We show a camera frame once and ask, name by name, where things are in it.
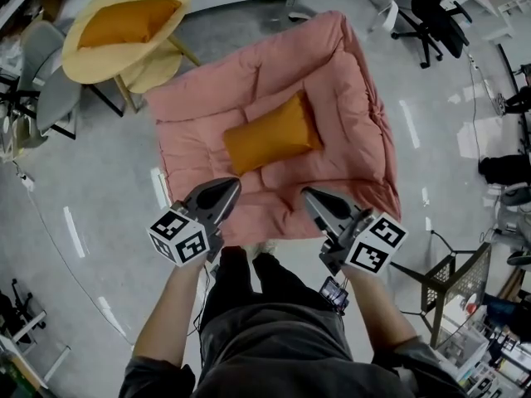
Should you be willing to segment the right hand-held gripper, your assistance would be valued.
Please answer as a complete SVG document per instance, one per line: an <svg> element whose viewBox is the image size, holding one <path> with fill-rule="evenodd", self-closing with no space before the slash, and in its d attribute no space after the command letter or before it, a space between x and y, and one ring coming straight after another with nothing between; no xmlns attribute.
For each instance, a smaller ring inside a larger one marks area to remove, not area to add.
<svg viewBox="0 0 531 398"><path fill-rule="evenodd" d="M408 230L386 212L360 211L342 194L304 187L301 196L310 218L326 236L319 258L333 275L344 266L381 274L408 237Z"/></svg>

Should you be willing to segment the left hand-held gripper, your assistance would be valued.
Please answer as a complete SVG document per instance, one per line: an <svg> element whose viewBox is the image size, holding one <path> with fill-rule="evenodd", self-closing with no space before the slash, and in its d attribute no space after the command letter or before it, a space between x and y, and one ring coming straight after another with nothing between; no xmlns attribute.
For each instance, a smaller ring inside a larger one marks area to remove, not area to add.
<svg viewBox="0 0 531 398"><path fill-rule="evenodd" d="M177 267L205 257L213 262L224 241L220 226L241 194L237 177L222 177L196 186L184 199L166 207L147 228L154 249Z"/></svg>

